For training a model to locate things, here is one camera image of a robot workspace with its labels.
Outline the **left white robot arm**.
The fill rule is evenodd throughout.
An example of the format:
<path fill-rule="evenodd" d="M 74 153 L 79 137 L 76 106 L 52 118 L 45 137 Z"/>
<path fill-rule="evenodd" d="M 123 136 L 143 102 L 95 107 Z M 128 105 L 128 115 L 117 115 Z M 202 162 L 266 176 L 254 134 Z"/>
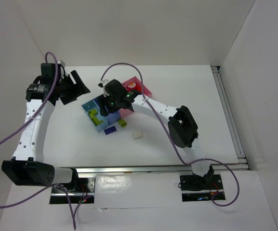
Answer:
<path fill-rule="evenodd" d="M 26 90 L 26 118 L 19 144 L 11 160 L 4 160 L 1 169 L 18 186 L 68 184 L 77 177 L 71 168 L 55 167 L 44 162 L 44 142 L 56 102 L 75 101 L 90 93 L 75 70 L 67 74 L 64 62 L 42 63 L 41 75 Z"/>

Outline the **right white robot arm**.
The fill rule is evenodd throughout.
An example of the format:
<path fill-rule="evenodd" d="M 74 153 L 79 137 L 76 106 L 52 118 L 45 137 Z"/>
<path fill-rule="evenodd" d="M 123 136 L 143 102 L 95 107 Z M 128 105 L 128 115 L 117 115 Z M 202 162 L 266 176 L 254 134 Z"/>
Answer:
<path fill-rule="evenodd" d="M 206 185 L 214 175 L 214 170 L 199 143 L 198 126 L 186 106 L 179 108 L 157 102 L 138 90 L 126 90 L 116 79 L 102 80 L 99 87 L 103 94 L 99 96 L 102 116 L 119 109 L 142 113 L 157 119 L 169 136 L 174 148 L 181 148 L 190 159 L 193 175 L 197 184 Z"/>

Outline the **white lego brick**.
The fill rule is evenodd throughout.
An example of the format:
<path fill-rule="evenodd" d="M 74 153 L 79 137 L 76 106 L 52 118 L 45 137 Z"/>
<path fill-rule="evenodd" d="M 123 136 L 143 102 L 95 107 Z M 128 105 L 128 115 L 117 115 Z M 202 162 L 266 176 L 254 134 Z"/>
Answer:
<path fill-rule="evenodd" d="M 133 134 L 133 139 L 136 140 L 136 139 L 140 139 L 143 137 L 143 133 L 141 131 L 135 131 Z"/>

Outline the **green 2x4 lego brick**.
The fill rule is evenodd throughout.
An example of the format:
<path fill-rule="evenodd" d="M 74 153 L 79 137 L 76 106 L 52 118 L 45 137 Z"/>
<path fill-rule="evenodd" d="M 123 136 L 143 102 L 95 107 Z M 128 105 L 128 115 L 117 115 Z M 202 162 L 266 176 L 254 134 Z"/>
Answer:
<path fill-rule="evenodd" d="M 103 120 L 97 118 L 98 112 L 96 109 L 88 111 L 88 115 L 95 126 L 98 126 L 103 123 Z"/>

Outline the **green lego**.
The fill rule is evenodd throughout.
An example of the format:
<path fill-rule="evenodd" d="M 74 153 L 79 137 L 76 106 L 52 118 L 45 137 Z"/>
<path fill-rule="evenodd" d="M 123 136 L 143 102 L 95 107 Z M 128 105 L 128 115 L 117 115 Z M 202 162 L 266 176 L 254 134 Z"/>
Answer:
<path fill-rule="evenodd" d="M 125 126 L 127 126 L 127 122 L 126 122 L 124 119 L 120 119 L 120 120 L 118 121 L 118 124 L 119 124 L 122 128 L 124 128 Z"/>

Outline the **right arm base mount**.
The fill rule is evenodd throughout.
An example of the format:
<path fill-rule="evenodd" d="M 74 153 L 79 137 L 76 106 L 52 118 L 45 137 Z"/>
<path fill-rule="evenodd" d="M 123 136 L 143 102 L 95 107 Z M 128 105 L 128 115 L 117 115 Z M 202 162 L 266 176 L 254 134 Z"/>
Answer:
<path fill-rule="evenodd" d="M 194 175 L 181 175 L 178 187 L 181 189 L 182 202 L 225 200 L 225 192 L 220 174 L 212 176 L 208 183 L 199 183 Z"/>

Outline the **purple 2x4 lego brick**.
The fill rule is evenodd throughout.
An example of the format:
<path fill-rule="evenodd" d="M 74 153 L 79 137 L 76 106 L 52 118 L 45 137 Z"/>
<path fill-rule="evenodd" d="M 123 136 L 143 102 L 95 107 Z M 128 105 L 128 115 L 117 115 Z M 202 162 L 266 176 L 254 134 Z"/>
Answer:
<path fill-rule="evenodd" d="M 116 131 L 117 131 L 117 129 L 116 129 L 115 126 L 111 126 L 111 127 L 108 127 L 106 129 L 104 129 L 104 132 L 105 132 L 106 135 L 112 134 Z"/>

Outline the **red curved decorated lego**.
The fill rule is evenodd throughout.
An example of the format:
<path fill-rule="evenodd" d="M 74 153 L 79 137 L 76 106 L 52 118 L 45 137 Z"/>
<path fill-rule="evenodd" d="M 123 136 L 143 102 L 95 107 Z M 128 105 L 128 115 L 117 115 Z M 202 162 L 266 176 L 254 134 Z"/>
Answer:
<path fill-rule="evenodd" d="M 128 85 L 128 88 L 130 88 L 130 89 L 136 88 L 136 83 L 133 82 L 133 83 L 129 84 L 129 85 Z"/>

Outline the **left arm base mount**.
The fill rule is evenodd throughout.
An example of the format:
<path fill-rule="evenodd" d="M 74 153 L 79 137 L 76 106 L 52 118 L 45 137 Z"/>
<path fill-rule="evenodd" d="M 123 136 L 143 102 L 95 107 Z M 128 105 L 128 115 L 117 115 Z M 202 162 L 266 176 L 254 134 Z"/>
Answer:
<path fill-rule="evenodd" d="M 51 190 L 49 204 L 67 204 L 67 196 L 62 186 L 67 190 L 68 197 L 72 204 L 93 204 L 96 177 L 76 178 L 74 182 L 55 186 Z"/>

